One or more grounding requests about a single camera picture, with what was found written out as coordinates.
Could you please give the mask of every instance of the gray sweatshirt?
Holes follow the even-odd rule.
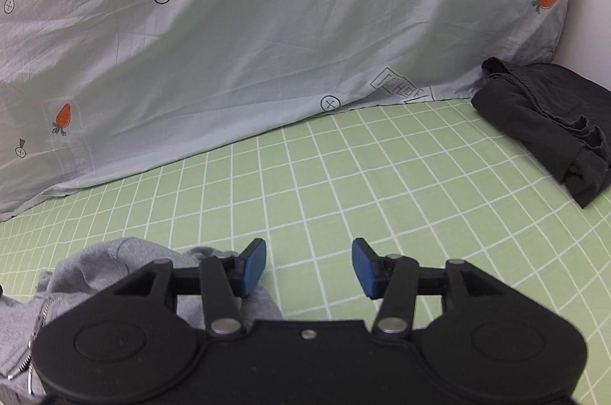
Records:
[[[137,238],[118,239],[93,245],[60,262],[53,273],[40,275],[37,292],[27,303],[19,303],[5,295],[0,297],[0,402],[4,405],[37,404],[45,397],[36,372],[32,374],[32,390],[28,392],[28,372],[13,380],[8,375],[23,360],[36,318],[48,303],[47,324],[64,312],[82,303],[102,289],[157,258],[169,258],[175,268],[196,267],[198,258],[215,255],[216,250],[198,247],[180,254]],[[204,328],[199,296],[181,296],[178,315],[191,326]],[[258,286],[254,294],[241,303],[247,325],[255,319],[281,319],[282,315],[270,294]]]

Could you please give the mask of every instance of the printed fabric sheet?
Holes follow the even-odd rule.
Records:
[[[0,0],[0,220],[322,112],[549,60],[567,0]]]
[[[0,284],[26,300],[40,271],[124,236],[179,251],[262,237],[262,281],[290,319],[371,323],[355,237],[423,266],[465,258],[574,323],[589,347],[575,398],[611,397],[611,189],[581,210],[467,101],[308,119],[48,200],[0,224]],[[416,325],[440,313],[421,297]]]

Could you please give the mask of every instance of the green checkered sheet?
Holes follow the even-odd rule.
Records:
[[[468,101],[309,119],[83,190],[0,224],[0,284],[96,242],[137,236],[184,251],[268,242],[263,282],[287,318],[363,318],[350,246],[364,237],[441,267],[465,258],[575,323],[590,357],[575,397],[611,397],[611,190],[581,210]],[[441,313],[419,299],[417,326]]]

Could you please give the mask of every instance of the metal zipper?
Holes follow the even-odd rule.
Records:
[[[34,343],[36,336],[38,336],[38,334],[40,333],[40,330],[43,328],[43,326],[45,325],[45,322],[47,321],[47,314],[49,313],[49,308],[51,307],[51,304],[57,300],[66,298],[66,296],[67,295],[49,297],[47,298],[45,303],[43,303],[42,307],[40,308],[38,317],[36,317],[36,322],[34,324],[34,329],[32,330],[32,334],[30,335],[27,341],[27,348],[25,349],[21,358],[19,359],[19,363],[15,365],[12,368],[11,372],[8,373],[7,375],[7,379],[9,381],[12,381],[17,376],[20,376],[25,371],[27,371],[27,390],[30,393],[30,395],[34,394],[34,391],[32,389],[32,374],[34,372],[34,368],[32,366],[32,344]]]

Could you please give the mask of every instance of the orange carrot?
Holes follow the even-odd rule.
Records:
[[[55,122],[53,123],[53,133],[57,134],[60,131],[62,132],[62,136],[66,136],[66,132],[63,130],[70,124],[70,104],[65,104],[57,113],[55,118]]]
[[[537,8],[537,14],[541,14],[541,9],[551,9],[558,0],[533,0],[531,5]]]

